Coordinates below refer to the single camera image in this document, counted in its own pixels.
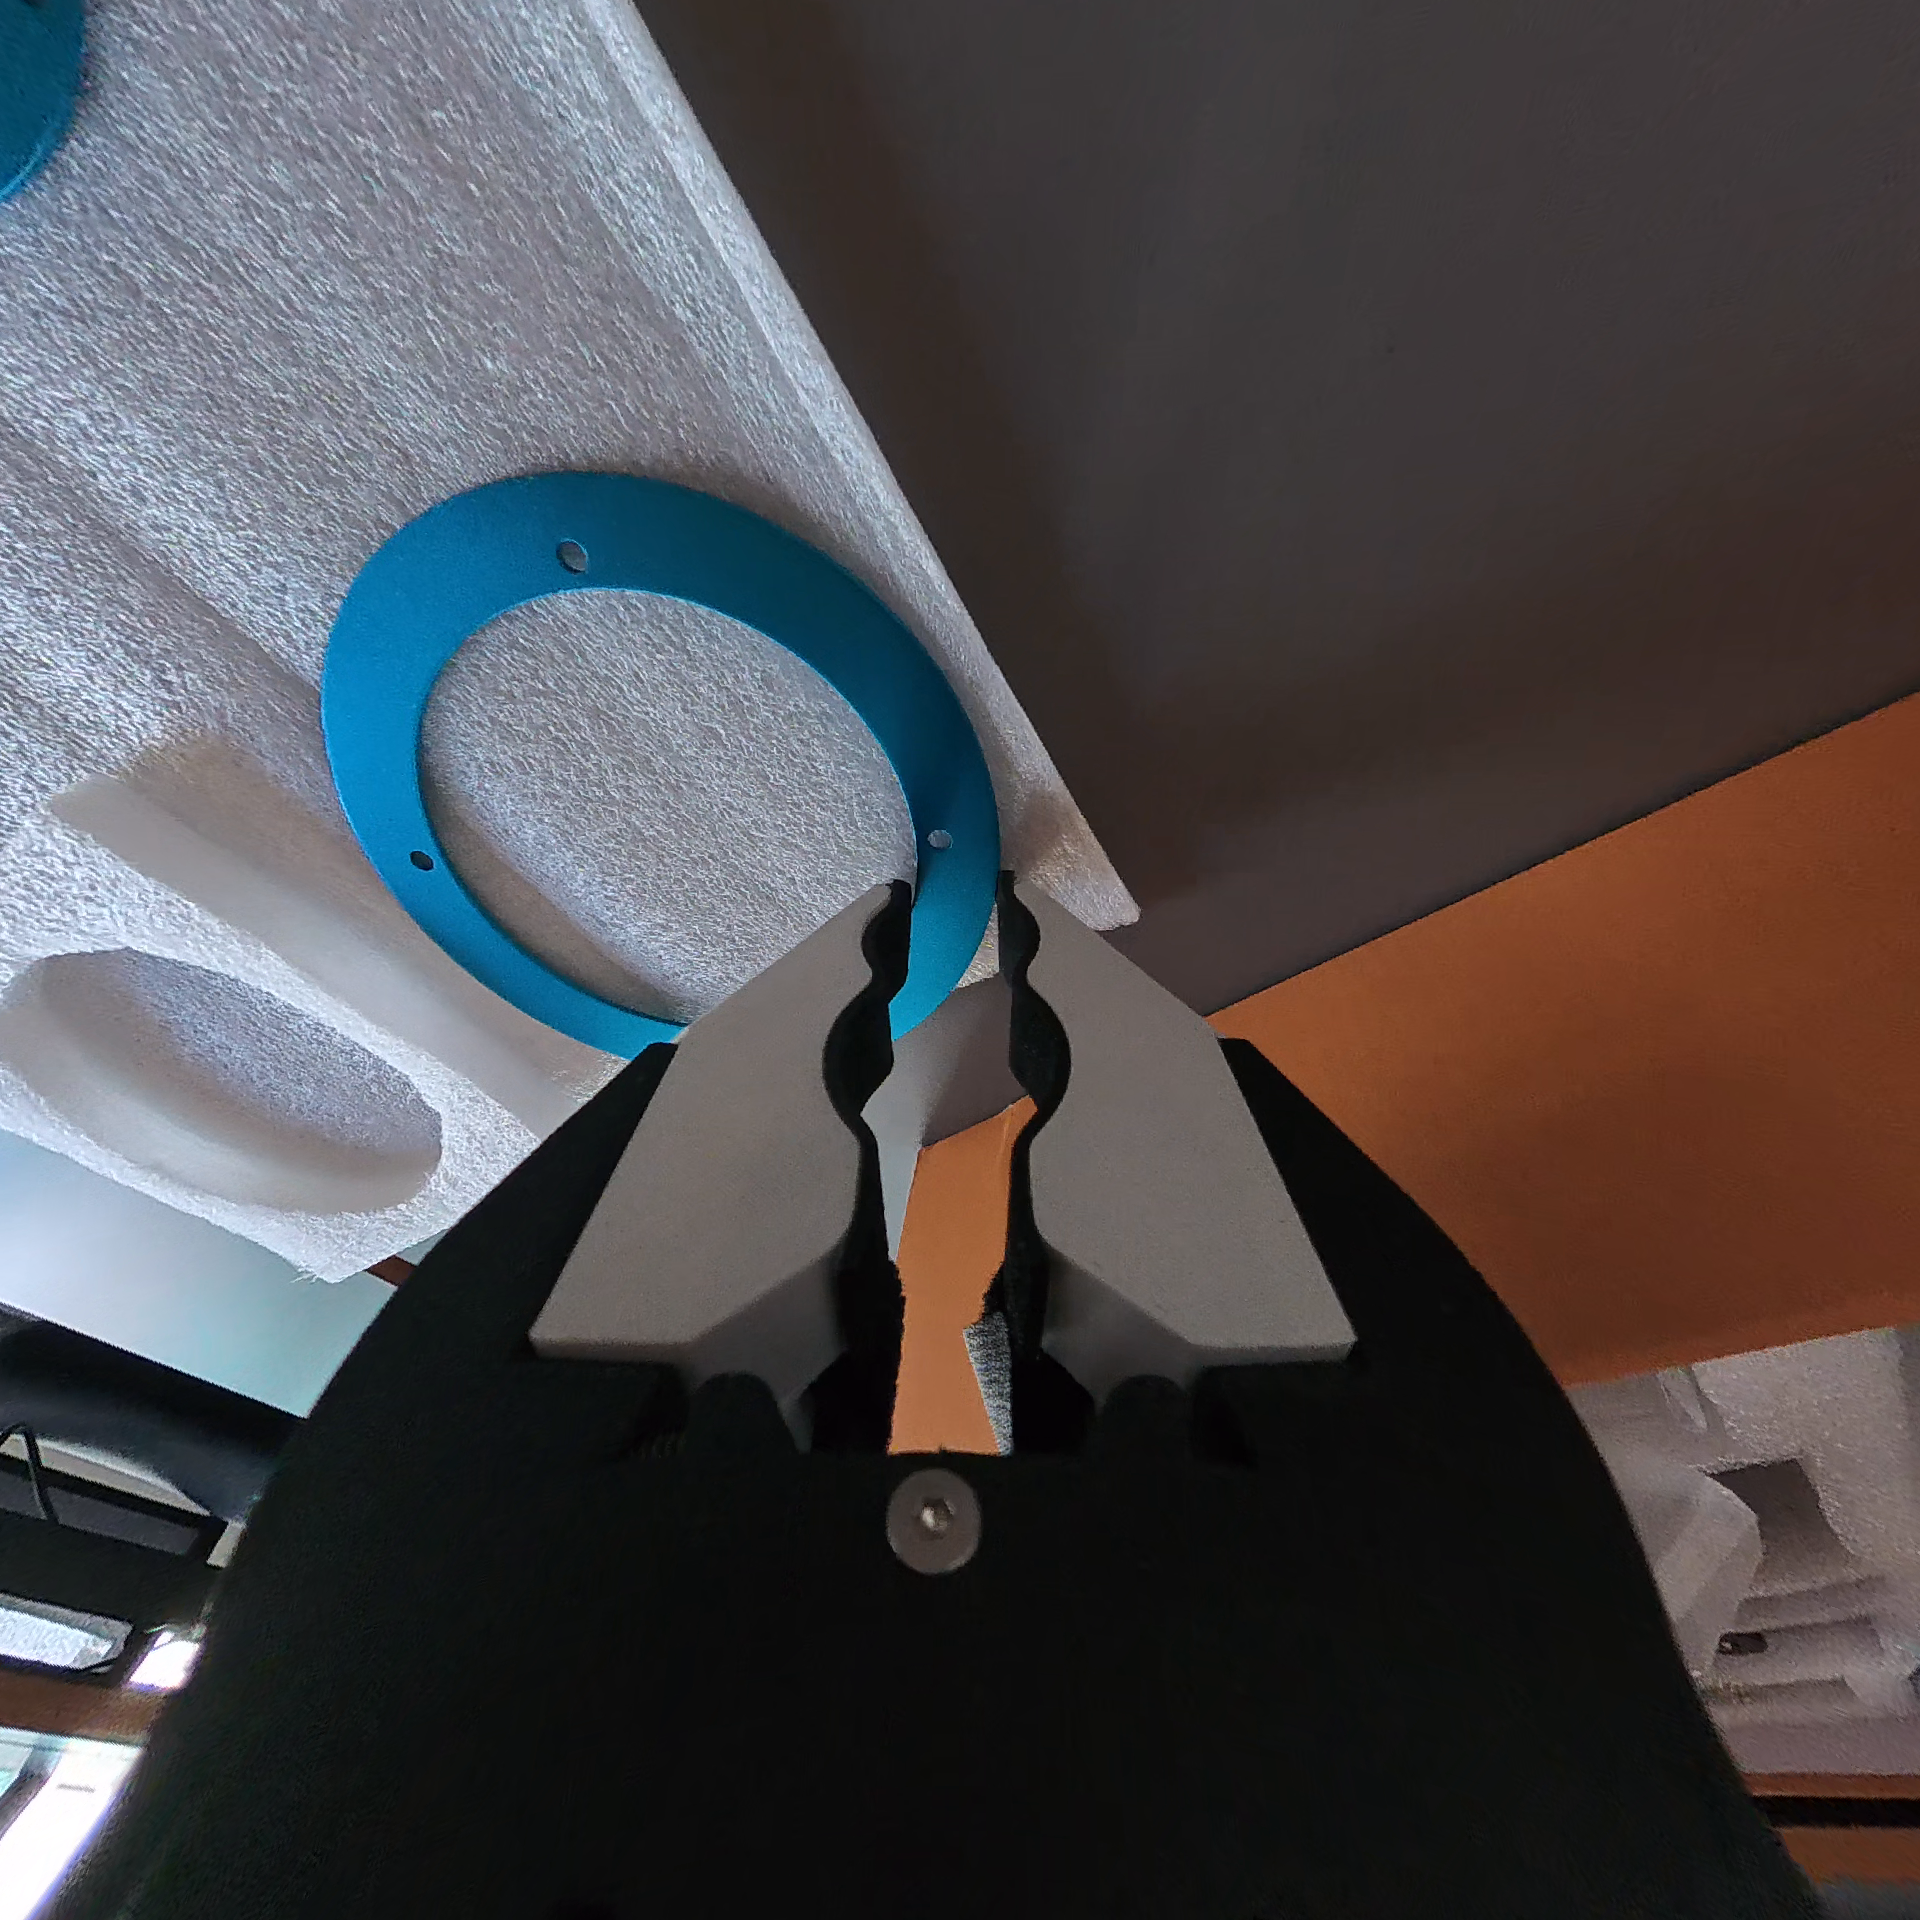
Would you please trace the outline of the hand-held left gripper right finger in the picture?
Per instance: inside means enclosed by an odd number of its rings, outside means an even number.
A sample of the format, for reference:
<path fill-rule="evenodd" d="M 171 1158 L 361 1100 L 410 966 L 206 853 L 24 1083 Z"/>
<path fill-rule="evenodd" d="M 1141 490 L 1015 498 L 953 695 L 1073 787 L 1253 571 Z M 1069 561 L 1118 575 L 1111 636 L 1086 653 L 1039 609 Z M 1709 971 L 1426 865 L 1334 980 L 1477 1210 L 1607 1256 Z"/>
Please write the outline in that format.
<path fill-rule="evenodd" d="M 1080 1391 L 1348 1359 L 1355 1334 L 1208 1021 L 1041 887 L 1001 877 L 1010 1371 Z"/>

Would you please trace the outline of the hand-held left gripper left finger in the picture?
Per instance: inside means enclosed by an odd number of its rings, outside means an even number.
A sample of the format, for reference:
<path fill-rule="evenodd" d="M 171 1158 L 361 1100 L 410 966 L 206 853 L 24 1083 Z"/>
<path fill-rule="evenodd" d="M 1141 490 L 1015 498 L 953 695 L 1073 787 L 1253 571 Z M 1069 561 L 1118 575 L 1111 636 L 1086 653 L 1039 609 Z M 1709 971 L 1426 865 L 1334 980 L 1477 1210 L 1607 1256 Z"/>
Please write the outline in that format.
<path fill-rule="evenodd" d="M 671 1050 L 532 1327 L 541 1359 L 891 1406 L 904 1300 L 863 1116 L 893 1067 L 911 888 L 888 880 Z"/>

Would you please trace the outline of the orange cardboard kit box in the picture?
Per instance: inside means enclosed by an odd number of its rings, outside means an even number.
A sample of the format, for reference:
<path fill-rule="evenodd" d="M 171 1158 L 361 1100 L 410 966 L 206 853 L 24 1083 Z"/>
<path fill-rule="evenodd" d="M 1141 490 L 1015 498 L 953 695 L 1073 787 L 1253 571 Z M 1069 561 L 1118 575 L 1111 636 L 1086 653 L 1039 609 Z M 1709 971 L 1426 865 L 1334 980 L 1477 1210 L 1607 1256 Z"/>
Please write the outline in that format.
<path fill-rule="evenodd" d="M 953 1916 L 1813 1916 L 1564 1383 L 1916 1323 L 1916 696 L 1215 1017 L 1348 1363 L 1033 1486 Z"/>

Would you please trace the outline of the white foam sheet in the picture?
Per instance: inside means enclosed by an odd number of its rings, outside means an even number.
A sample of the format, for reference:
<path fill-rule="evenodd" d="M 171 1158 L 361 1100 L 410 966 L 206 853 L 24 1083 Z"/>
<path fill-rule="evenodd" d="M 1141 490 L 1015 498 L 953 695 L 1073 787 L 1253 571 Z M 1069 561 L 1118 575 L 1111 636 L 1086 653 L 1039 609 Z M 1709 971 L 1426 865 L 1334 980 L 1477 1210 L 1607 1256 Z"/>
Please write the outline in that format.
<path fill-rule="evenodd" d="M 397 526 L 597 469 L 766 516 L 939 662 L 1010 863 L 1105 849 L 635 4 L 85 4 L 3 203 L 3 1130 L 324 1285 L 605 1083 L 373 877 L 332 621 Z"/>

